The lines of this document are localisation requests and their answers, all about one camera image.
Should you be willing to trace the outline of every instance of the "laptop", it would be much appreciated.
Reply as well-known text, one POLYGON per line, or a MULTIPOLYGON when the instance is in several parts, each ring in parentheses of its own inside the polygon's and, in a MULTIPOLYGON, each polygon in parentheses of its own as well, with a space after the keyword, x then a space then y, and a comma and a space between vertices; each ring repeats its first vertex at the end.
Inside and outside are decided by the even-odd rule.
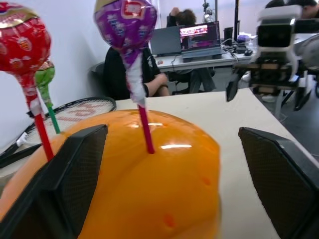
POLYGON ((154 30, 151 38, 153 55, 172 56, 181 54, 179 26, 154 30))
POLYGON ((221 48, 218 21, 183 26, 179 32, 184 61, 196 57, 218 58, 225 53, 221 48))

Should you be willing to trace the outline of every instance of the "red lollipop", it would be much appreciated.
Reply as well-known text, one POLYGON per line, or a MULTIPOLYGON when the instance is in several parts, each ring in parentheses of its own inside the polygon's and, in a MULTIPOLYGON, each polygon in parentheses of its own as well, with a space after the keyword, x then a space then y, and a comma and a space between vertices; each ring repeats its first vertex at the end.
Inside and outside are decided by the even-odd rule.
POLYGON ((53 153, 43 124, 34 75, 48 58, 50 45, 50 35, 35 12, 15 3, 0 2, 0 70, 14 75, 21 84, 48 160, 53 153))

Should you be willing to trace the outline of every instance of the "dark hair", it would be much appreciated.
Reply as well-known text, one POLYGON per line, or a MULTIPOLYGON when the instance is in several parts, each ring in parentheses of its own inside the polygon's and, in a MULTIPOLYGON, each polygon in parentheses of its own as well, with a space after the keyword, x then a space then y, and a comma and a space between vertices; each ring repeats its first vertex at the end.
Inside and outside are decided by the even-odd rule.
POLYGON ((190 26, 196 24, 196 16, 194 12, 190 9, 179 12, 176 15, 176 22, 180 26, 190 26))
POLYGON ((284 6, 284 5, 285 5, 284 0, 272 0, 265 6, 265 8, 272 8, 272 7, 284 6))
POLYGON ((287 5, 316 6, 316 0, 288 0, 287 5))

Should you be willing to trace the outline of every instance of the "tennis racket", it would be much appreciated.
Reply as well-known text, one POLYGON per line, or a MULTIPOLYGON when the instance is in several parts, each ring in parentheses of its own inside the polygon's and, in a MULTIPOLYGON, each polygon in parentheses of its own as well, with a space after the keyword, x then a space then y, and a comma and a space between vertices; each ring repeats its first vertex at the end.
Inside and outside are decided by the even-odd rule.
MULTIPOLYGON (((115 109, 116 102, 110 97, 90 97, 60 106, 54 109, 54 113, 61 131, 64 131, 81 120, 111 112, 115 109)), ((56 132, 49 113, 45 115, 43 121, 48 137, 51 139, 56 135, 56 132)), ((18 149, 31 148, 30 150, 32 151, 39 148, 40 145, 40 136, 35 128, 35 124, 32 123, 8 149, 0 154, 0 164, 6 161, 6 158, 18 149)))

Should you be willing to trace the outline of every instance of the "lollipop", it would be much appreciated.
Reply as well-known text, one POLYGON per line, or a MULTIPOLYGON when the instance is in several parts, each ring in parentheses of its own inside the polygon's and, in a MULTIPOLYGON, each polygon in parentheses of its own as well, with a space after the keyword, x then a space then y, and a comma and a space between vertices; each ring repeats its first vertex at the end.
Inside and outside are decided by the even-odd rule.
POLYGON ((138 104, 147 149, 154 153, 145 108, 141 54, 152 36, 156 9, 147 0, 97 0, 94 18, 103 39, 122 57, 131 98, 138 104))
POLYGON ((58 122, 55 118, 54 111, 52 109, 52 102, 49 94, 49 83, 52 81, 55 74, 55 69, 52 61, 47 59, 39 70, 35 73, 35 82, 38 87, 41 97, 48 108, 49 115, 51 117, 54 129, 56 133, 60 133, 58 122))
POLYGON ((21 84, 48 160, 53 153, 34 74, 48 58, 50 45, 51 38, 36 13, 15 3, 0 2, 0 70, 14 75, 21 84))

